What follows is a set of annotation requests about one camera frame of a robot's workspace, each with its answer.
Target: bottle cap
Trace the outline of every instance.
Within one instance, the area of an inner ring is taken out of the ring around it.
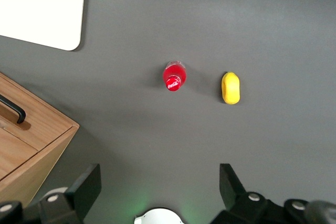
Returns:
[[[181,79],[178,76],[169,76],[166,80],[166,87],[169,91],[176,91],[181,87]]]

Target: white board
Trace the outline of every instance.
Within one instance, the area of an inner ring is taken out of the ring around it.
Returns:
[[[0,35],[63,50],[80,43],[84,0],[0,0]]]

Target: wooden cabinet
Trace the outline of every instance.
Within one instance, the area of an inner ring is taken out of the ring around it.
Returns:
[[[0,103],[0,201],[26,206],[79,128],[49,104],[0,73],[0,94],[26,112]]]

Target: coca-cola logo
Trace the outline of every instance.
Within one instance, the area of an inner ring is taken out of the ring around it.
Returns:
[[[177,86],[177,85],[178,85],[178,81],[174,81],[172,84],[169,84],[167,88],[171,89],[172,87]]]

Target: white circular object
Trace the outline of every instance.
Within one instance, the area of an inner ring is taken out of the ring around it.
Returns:
[[[134,224],[184,224],[180,217],[171,210],[155,208],[137,217]]]
[[[47,201],[48,202],[54,202],[56,199],[58,199],[58,195],[53,195],[53,196],[50,196]]]
[[[4,205],[4,206],[0,207],[0,212],[6,212],[6,211],[10,210],[12,207],[13,207],[12,204]]]
[[[248,195],[248,198],[250,199],[250,200],[252,200],[252,201],[260,201],[260,197],[259,197],[259,195],[257,195],[257,194],[249,194]]]
[[[301,202],[298,202],[298,201],[294,201],[292,203],[292,206],[295,208],[295,209],[298,209],[298,210],[305,210],[306,207],[304,206],[304,204],[302,204]]]

